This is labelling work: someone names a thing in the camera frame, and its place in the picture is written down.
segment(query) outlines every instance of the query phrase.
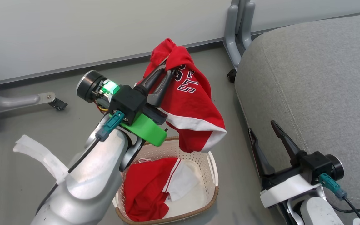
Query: gray sofa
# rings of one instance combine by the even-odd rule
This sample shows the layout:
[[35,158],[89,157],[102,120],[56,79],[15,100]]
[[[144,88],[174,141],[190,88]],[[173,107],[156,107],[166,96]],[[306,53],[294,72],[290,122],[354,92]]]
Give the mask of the gray sofa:
[[[275,120],[308,153],[338,157],[339,181],[360,208],[360,16],[279,28],[256,38],[235,80],[246,121],[278,171],[290,158],[270,125]],[[330,192],[327,199],[349,206]],[[357,216],[338,214],[351,225]]]

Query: laundry basket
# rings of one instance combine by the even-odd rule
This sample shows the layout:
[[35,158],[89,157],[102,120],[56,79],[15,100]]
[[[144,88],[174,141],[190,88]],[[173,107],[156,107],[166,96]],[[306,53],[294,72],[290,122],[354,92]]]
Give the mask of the laundry basket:
[[[123,184],[113,199],[116,213],[120,219],[131,225],[152,225],[169,223],[195,216],[208,210],[216,201],[219,191],[218,171],[215,159],[211,152],[187,153],[180,150],[178,137],[169,137],[160,147],[146,143],[141,148],[132,164],[138,163],[140,158],[147,158],[152,161],[166,157],[181,158],[186,165],[193,170],[199,179],[199,183],[186,196],[174,201],[166,202],[169,207],[168,213],[162,219],[136,222],[132,221],[124,209],[125,196]],[[126,178],[127,169],[121,173],[123,180]]]

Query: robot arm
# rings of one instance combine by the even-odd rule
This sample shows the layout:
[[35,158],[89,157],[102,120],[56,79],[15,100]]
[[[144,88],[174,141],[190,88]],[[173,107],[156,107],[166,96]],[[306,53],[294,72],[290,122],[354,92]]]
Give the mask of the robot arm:
[[[165,63],[134,88],[116,85],[95,70],[82,77],[77,95],[95,103],[104,117],[65,181],[55,184],[41,202],[32,225],[95,225],[104,217],[123,182],[120,171],[132,163],[146,141],[160,146],[167,136],[158,126],[167,115],[157,109],[173,78],[174,71],[169,70],[159,80]],[[134,144],[124,130],[136,135]]]

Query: wire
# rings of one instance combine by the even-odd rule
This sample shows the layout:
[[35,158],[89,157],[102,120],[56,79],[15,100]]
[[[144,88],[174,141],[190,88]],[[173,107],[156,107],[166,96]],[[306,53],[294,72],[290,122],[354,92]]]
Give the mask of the wire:
[[345,210],[345,209],[339,209],[338,207],[336,207],[335,205],[331,204],[331,207],[333,207],[335,210],[341,212],[341,213],[354,213],[354,210]]
[[347,204],[352,208],[352,210],[354,211],[354,213],[359,217],[360,219],[360,213],[358,212],[358,210],[356,210],[356,208],[354,207],[354,205],[348,200],[348,198],[346,196],[343,197],[343,199],[347,202]]
[[101,106],[99,106],[99,104],[97,103],[97,101],[94,101],[95,105],[97,106],[98,110],[105,115],[105,113],[108,111],[108,109],[103,108]]
[[[84,154],[71,166],[71,168],[67,171],[68,173],[71,173],[85,158],[86,156],[93,150],[93,148],[98,144],[98,142],[101,141],[100,137],[97,137],[94,139],[94,141],[86,148],[86,151]],[[59,184],[55,184],[51,191],[48,192],[48,194],[44,197],[44,199],[41,201],[40,205],[37,208],[36,215],[38,211],[40,211],[41,207],[45,204],[45,202],[48,200],[48,198],[51,196],[51,194],[55,191],[55,189],[58,187]]]
[[354,205],[349,201],[349,199],[344,196],[343,199],[347,202],[347,204],[352,208],[352,210],[344,210],[344,209],[339,209],[338,207],[334,206],[333,204],[330,203],[331,207],[333,207],[335,210],[341,212],[341,213],[356,213],[356,215],[359,217],[360,219],[360,208],[359,209],[356,209],[354,207]]

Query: black caster wheel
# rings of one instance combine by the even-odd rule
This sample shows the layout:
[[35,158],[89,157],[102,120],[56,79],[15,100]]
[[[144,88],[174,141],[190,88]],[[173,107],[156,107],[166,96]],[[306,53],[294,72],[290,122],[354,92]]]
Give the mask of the black caster wheel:
[[67,103],[59,100],[58,98],[55,98],[54,101],[48,103],[50,106],[54,107],[57,111],[61,111],[64,110],[66,108],[66,106],[68,105]]
[[229,81],[233,84],[234,84],[234,80],[236,79],[236,73],[237,73],[236,69],[232,69],[227,74],[227,79],[229,79]]

